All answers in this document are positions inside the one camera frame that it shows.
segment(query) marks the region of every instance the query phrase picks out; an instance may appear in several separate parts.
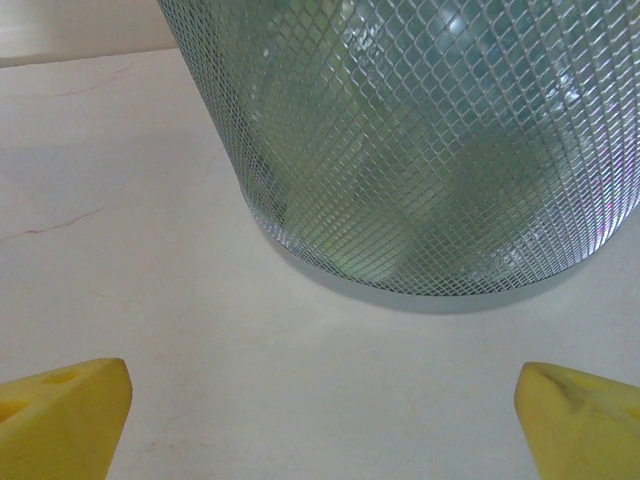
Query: white table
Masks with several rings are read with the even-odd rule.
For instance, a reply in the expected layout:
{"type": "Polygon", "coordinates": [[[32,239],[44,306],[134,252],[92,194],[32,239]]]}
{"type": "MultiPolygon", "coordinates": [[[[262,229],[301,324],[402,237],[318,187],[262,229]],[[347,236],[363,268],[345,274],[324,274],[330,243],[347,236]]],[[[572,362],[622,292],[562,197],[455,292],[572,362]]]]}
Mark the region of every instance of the white table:
{"type": "Polygon", "coordinates": [[[0,95],[0,381],[123,357],[111,480],[533,480],[525,361],[640,384],[637,215],[532,287],[392,295],[266,239],[177,51],[4,69],[0,95]]]}

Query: diamond mesh pattern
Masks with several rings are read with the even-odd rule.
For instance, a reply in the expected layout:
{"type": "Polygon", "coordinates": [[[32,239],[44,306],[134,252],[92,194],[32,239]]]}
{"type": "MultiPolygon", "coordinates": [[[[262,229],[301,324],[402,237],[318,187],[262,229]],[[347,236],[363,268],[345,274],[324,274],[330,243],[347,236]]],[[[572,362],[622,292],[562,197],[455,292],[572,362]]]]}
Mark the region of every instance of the diamond mesh pattern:
{"type": "Polygon", "coordinates": [[[554,275],[638,203],[640,3],[159,0],[258,222],[336,275],[554,275]]]}

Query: yellow object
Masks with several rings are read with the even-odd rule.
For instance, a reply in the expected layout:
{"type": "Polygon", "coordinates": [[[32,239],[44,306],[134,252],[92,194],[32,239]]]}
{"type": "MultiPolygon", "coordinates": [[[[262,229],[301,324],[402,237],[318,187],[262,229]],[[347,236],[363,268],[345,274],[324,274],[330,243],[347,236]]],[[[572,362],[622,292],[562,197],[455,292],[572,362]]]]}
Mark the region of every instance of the yellow object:
{"type": "Polygon", "coordinates": [[[542,480],[640,479],[640,388],[527,363],[515,404],[542,480]]]}
{"type": "Polygon", "coordinates": [[[119,359],[0,385],[0,479],[103,480],[130,405],[119,359]]]}

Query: wire mesh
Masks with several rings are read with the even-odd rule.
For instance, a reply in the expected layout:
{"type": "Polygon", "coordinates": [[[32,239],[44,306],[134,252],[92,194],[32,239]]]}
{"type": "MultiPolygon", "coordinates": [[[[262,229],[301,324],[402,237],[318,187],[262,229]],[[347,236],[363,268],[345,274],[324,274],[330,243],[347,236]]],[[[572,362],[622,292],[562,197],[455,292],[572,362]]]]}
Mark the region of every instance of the wire mesh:
{"type": "Polygon", "coordinates": [[[514,288],[638,203],[637,1],[159,3],[253,215],[335,275],[514,288]]]}

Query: metal mesh cylinder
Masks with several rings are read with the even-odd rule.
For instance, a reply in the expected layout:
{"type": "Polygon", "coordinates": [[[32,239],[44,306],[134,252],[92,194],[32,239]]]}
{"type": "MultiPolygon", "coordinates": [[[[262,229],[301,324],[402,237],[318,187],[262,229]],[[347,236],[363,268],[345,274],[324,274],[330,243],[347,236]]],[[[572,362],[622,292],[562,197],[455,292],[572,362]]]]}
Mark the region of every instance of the metal mesh cylinder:
{"type": "Polygon", "coordinates": [[[336,275],[554,275],[638,203],[640,3],[159,0],[255,218],[336,275]]]}

